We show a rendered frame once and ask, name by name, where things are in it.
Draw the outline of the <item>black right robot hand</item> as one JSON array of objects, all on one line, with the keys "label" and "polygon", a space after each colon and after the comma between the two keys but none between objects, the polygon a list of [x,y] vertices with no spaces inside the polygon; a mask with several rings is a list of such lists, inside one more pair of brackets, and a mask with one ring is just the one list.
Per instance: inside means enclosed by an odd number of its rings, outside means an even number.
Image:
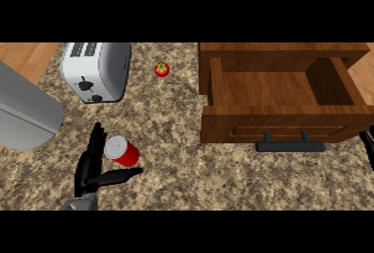
[{"label": "black right robot hand", "polygon": [[374,140],[372,139],[370,134],[366,131],[360,132],[360,138],[366,145],[372,170],[374,171]]}]

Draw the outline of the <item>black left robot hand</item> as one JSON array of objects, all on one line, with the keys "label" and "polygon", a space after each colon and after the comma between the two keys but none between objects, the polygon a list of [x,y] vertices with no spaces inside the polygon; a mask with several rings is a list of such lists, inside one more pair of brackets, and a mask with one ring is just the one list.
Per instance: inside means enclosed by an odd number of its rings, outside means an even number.
[{"label": "black left robot hand", "polygon": [[91,133],[89,145],[80,155],[75,174],[75,196],[83,197],[95,193],[104,186],[126,183],[134,176],[144,172],[140,167],[103,172],[103,155],[107,132],[97,123]]}]

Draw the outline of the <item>red can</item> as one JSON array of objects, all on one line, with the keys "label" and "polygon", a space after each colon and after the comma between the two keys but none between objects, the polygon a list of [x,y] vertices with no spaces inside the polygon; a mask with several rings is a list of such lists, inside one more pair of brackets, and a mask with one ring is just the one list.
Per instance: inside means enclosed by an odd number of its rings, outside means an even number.
[{"label": "red can", "polygon": [[113,136],[104,146],[106,156],[119,164],[132,167],[138,164],[141,152],[128,138],[122,135]]}]

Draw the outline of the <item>wooden drawer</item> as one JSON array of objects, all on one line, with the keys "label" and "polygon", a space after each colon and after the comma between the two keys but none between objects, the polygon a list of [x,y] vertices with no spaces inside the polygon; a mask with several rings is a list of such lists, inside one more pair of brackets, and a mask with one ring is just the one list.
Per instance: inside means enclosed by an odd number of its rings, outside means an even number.
[{"label": "wooden drawer", "polygon": [[267,137],[338,143],[374,125],[374,106],[360,94],[342,59],[320,58],[304,72],[228,72],[211,60],[202,141],[252,143]]}]

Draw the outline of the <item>wooden drawer cabinet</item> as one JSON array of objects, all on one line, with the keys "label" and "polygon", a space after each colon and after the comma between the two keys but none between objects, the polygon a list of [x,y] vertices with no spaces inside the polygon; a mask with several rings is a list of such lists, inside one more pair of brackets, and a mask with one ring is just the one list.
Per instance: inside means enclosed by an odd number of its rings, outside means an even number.
[{"label": "wooden drawer cabinet", "polygon": [[199,94],[208,94],[214,57],[341,57],[347,68],[370,51],[366,42],[200,42]]}]

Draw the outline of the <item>grey appliance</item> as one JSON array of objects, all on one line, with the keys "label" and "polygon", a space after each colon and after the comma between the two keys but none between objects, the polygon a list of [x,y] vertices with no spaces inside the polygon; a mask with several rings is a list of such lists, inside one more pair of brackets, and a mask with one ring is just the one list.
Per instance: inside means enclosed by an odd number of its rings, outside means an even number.
[{"label": "grey appliance", "polygon": [[61,102],[0,61],[0,145],[39,147],[60,132]]}]

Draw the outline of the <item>silver toaster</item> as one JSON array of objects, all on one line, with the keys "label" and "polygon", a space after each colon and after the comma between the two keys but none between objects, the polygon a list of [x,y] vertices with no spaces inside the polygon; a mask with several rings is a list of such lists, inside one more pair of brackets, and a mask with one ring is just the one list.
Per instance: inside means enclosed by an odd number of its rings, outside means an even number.
[{"label": "silver toaster", "polygon": [[128,42],[70,42],[61,63],[63,79],[85,104],[123,99],[132,59]]}]

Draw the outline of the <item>red tomato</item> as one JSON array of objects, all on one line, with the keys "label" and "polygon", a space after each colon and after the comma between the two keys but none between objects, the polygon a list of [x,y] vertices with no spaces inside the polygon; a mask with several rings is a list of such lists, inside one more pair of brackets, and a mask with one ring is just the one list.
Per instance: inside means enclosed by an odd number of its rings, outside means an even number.
[{"label": "red tomato", "polygon": [[160,62],[156,65],[156,74],[160,77],[166,77],[169,75],[169,73],[171,73],[171,66],[165,62]]}]

